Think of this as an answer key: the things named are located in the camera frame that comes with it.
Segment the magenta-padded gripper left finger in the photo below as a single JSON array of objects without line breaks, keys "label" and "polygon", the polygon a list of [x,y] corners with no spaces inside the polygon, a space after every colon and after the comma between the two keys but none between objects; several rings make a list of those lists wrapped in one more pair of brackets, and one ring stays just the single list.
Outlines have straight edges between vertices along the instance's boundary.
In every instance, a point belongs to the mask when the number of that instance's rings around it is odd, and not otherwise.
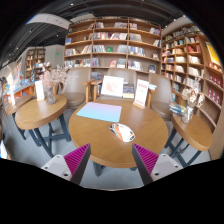
[{"label": "magenta-padded gripper left finger", "polygon": [[42,169],[79,185],[90,154],[91,147],[89,144],[86,144],[66,154],[65,156],[59,154],[55,155],[51,160],[42,166]]}]

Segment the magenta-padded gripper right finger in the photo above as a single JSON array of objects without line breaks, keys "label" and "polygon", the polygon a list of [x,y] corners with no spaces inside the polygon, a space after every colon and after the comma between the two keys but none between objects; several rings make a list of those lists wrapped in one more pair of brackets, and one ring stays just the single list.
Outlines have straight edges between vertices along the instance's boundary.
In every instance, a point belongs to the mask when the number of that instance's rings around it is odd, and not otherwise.
[{"label": "magenta-padded gripper right finger", "polygon": [[137,144],[132,145],[132,154],[144,185],[182,169],[169,155],[156,154]]}]

